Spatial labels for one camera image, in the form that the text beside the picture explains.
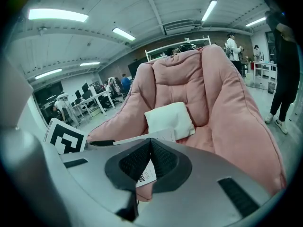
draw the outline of black shirt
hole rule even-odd
[[[283,39],[281,32],[276,29],[278,24],[289,26],[282,13],[266,13],[266,22],[275,37],[277,66],[287,67],[288,70],[299,71],[299,55],[297,44]]]

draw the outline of white pillow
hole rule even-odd
[[[148,123],[148,133],[172,127],[176,140],[195,133],[185,104],[183,102],[169,104],[144,113]]]

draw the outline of black and white marker board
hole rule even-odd
[[[75,129],[66,123],[52,118],[44,142],[53,144],[59,154],[84,151],[88,133]]]

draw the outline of trash can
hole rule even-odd
[[[268,83],[268,90],[267,90],[267,91],[268,91],[270,94],[273,94],[274,91],[275,91],[275,86],[276,86],[275,83],[269,82],[269,83]]]

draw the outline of ceiling duct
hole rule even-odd
[[[194,22],[189,19],[168,23],[163,26],[167,35],[190,32],[195,28]]]

